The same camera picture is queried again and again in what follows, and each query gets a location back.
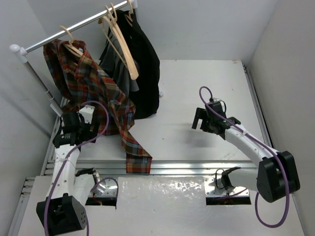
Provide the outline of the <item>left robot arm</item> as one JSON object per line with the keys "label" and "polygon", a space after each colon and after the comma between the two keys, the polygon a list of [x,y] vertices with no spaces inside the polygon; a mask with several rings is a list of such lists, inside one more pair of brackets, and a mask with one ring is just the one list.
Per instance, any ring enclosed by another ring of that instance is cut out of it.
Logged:
{"label": "left robot arm", "polygon": [[96,184],[94,168],[76,171],[83,144],[96,141],[98,126],[92,128],[93,113],[81,109],[61,115],[61,126],[53,139],[55,163],[50,188],[36,213],[47,236],[80,231],[87,226],[85,204]]}

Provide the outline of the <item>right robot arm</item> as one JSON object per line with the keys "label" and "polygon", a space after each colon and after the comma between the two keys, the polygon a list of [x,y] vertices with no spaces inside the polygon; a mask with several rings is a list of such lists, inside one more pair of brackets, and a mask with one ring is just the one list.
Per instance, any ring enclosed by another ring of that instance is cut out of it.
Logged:
{"label": "right robot arm", "polygon": [[280,152],[259,141],[250,134],[235,117],[226,117],[220,102],[210,102],[204,108],[197,108],[192,123],[196,129],[216,134],[233,144],[256,166],[249,171],[232,167],[222,172],[219,188],[230,192],[241,186],[256,191],[269,203],[298,191],[301,187],[293,155]]}

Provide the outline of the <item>plaid flannel shirt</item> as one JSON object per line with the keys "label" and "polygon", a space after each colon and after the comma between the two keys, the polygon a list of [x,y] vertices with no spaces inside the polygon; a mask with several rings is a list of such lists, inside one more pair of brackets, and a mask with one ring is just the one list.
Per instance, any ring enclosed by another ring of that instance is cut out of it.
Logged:
{"label": "plaid flannel shirt", "polygon": [[126,153],[126,172],[149,174],[152,157],[129,131],[135,124],[134,103],[92,59],[84,41],[75,40],[72,44],[83,50],[79,57],[70,52],[67,45],[68,42],[56,39],[43,47],[54,83],[68,100],[62,111],[78,111],[84,102],[97,101],[92,124],[99,123],[99,132],[105,129],[106,136],[120,135]]}

